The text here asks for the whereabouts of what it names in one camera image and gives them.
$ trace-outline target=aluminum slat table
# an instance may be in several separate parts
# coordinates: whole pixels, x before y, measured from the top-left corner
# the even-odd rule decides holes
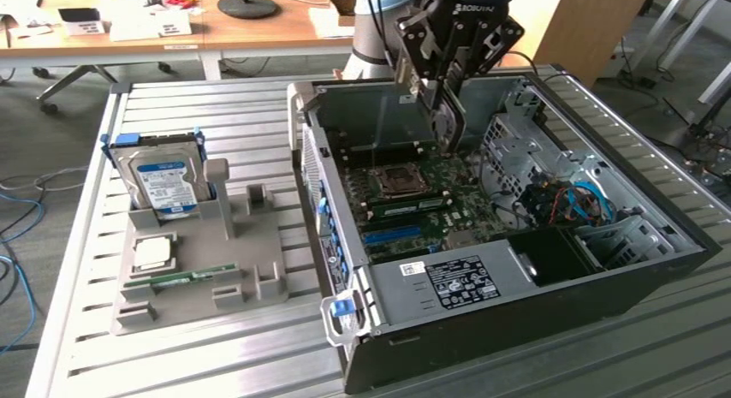
[[[555,72],[540,68],[541,76]],[[287,133],[287,85],[325,78],[140,84],[109,95],[99,134],[199,127],[209,157],[232,165],[232,193],[260,182],[273,192],[291,298],[249,312],[109,335],[129,197],[95,151],[28,397],[344,396],[321,327]],[[363,396],[698,396],[731,390],[731,210],[569,78],[548,84],[724,251],[623,316]],[[567,146],[581,146],[557,117],[549,115],[545,125]]]

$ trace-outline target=black lamp base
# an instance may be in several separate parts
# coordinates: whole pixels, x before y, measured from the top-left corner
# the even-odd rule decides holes
[[[276,15],[279,4],[272,0],[219,0],[219,10],[236,19],[263,19]]]

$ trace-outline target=caster wheel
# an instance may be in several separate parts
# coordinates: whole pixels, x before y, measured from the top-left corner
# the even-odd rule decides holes
[[[48,70],[45,68],[33,67],[33,76],[41,79],[51,77]]]
[[[159,62],[157,69],[167,74],[172,73],[172,67],[167,62]]]
[[[57,112],[59,112],[59,106],[56,104],[45,104],[43,103],[41,104],[41,112],[48,115],[48,116],[52,116],[55,115]]]

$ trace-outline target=blue pcie slot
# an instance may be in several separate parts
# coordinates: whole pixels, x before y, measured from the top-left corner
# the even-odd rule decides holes
[[[363,236],[363,243],[365,245],[380,244],[388,241],[396,241],[404,238],[409,238],[420,234],[421,234],[421,228],[419,227],[405,227],[403,229],[392,229],[389,231],[365,234]]]

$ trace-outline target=floor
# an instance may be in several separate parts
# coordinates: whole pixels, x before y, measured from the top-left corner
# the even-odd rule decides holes
[[[656,18],[639,18],[627,36],[627,46],[639,43]],[[675,83],[660,82],[652,93],[694,106],[703,89],[728,63],[731,45],[719,42],[712,36],[698,37],[683,57],[674,66]],[[315,74],[327,73],[332,68],[341,68],[344,56],[311,56],[251,59],[244,63],[229,63],[237,74],[225,74],[227,78],[259,75]],[[173,74],[165,74],[153,64],[111,68],[119,80],[131,82],[156,82],[167,80],[201,80],[203,68],[197,62],[175,62]],[[51,68],[59,76],[67,68]],[[23,69],[8,83],[0,86],[0,111],[4,117],[0,124],[0,179],[16,175],[40,175],[57,169],[81,166],[87,163],[92,149],[97,147],[96,133],[99,119],[104,110],[107,82],[95,74],[84,77],[55,98],[53,103],[61,112],[45,116],[39,110],[35,96],[48,85],[48,80],[37,79]],[[602,80],[594,87],[595,92],[623,114],[647,105],[648,96],[620,87],[612,80]],[[679,128],[678,118],[667,115],[667,107],[658,105],[634,114],[630,120],[635,126],[658,137],[668,133],[668,128]],[[731,105],[722,113],[719,122],[731,122]],[[80,174],[64,175],[53,186],[79,182]],[[36,198],[37,191],[15,192],[21,198]],[[17,260],[25,272],[37,303],[45,311],[52,300],[52,290],[63,259],[65,240],[71,230],[76,202],[80,190],[49,193],[43,222],[28,235],[12,242]],[[0,225],[7,225],[25,211],[24,205],[0,201]],[[0,282],[0,294],[5,294],[9,280]],[[28,325],[28,302],[19,288],[8,303],[0,307],[0,346],[25,329]],[[28,348],[11,351],[0,356],[0,385],[7,398],[24,395],[28,376],[36,356],[33,344],[39,342],[44,327],[44,318],[39,317],[33,330],[21,341]]]

